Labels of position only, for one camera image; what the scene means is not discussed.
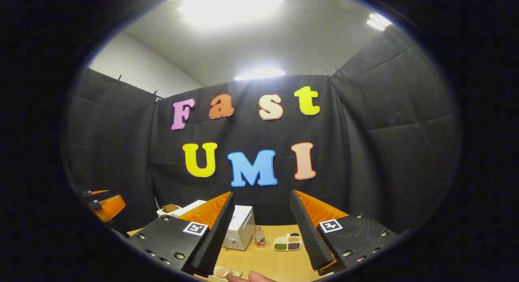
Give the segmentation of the white divided dish of beans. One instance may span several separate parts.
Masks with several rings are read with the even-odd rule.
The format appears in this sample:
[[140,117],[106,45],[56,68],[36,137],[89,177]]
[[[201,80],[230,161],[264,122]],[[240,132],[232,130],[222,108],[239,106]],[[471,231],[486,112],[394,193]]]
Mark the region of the white divided dish of beans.
[[302,248],[302,238],[298,233],[287,233],[276,237],[272,248],[274,251],[296,251]]

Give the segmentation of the white speckled square plate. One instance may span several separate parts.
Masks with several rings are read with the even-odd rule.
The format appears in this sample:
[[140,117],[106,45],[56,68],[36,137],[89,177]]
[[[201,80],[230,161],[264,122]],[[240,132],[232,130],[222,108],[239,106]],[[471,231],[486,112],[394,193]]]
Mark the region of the white speckled square plate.
[[[216,265],[215,268],[214,268],[214,271],[213,271],[213,274],[211,275],[212,278],[216,279],[216,280],[220,280],[220,281],[228,281],[227,278],[225,279],[222,279],[222,278],[218,278],[215,276],[214,272],[216,269],[219,269],[219,268],[228,268],[228,267],[223,267],[221,265]],[[232,270],[232,275],[230,276],[236,276],[236,277],[240,277],[242,275],[241,271],[239,270],[235,270],[235,269],[231,269]]]

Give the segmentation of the clear plastic bottle red label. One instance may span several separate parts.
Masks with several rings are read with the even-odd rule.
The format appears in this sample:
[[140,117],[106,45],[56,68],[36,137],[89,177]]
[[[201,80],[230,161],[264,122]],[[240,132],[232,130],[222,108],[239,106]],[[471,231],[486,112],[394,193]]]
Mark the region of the clear plastic bottle red label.
[[256,247],[263,248],[266,246],[265,234],[259,225],[255,226],[253,240],[254,240],[254,244],[256,245]]

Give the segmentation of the ceiling light panel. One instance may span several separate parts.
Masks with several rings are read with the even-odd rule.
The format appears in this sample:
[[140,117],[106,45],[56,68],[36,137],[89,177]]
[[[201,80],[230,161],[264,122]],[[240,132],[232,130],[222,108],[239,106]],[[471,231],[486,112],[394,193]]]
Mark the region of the ceiling light panel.
[[177,8],[198,28],[216,28],[269,16],[284,0],[183,0]]
[[246,81],[246,80],[254,80],[254,79],[263,79],[263,78],[271,78],[271,77],[280,77],[284,76],[285,71],[280,70],[278,68],[258,68],[253,71],[249,71],[242,75],[236,75],[233,77],[235,81]]
[[370,13],[369,18],[367,20],[367,25],[382,32],[385,29],[387,29],[390,25],[392,25],[392,22],[378,13]]

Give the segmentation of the white microwave oven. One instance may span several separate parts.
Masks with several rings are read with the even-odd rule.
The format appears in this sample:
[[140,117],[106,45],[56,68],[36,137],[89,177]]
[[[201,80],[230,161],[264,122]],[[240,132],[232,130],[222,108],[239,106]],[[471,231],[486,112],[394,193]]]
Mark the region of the white microwave oven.
[[253,238],[255,226],[252,206],[236,205],[222,247],[245,251]]

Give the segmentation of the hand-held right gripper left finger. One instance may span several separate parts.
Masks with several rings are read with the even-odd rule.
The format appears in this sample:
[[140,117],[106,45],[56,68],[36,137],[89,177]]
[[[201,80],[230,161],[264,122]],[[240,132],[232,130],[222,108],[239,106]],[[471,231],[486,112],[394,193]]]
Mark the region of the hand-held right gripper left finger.
[[207,277],[214,271],[235,210],[232,192],[179,217],[163,215],[128,238],[128,244],[172,272]]

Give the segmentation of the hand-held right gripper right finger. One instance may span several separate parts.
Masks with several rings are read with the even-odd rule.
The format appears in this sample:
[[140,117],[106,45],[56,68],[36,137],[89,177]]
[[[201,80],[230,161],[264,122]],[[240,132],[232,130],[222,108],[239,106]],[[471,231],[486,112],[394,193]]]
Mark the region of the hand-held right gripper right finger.
[[347,214],[301,191],[290,208],[310,264],[319,276],[351,271],[395,246],[401,236],[363,214]]

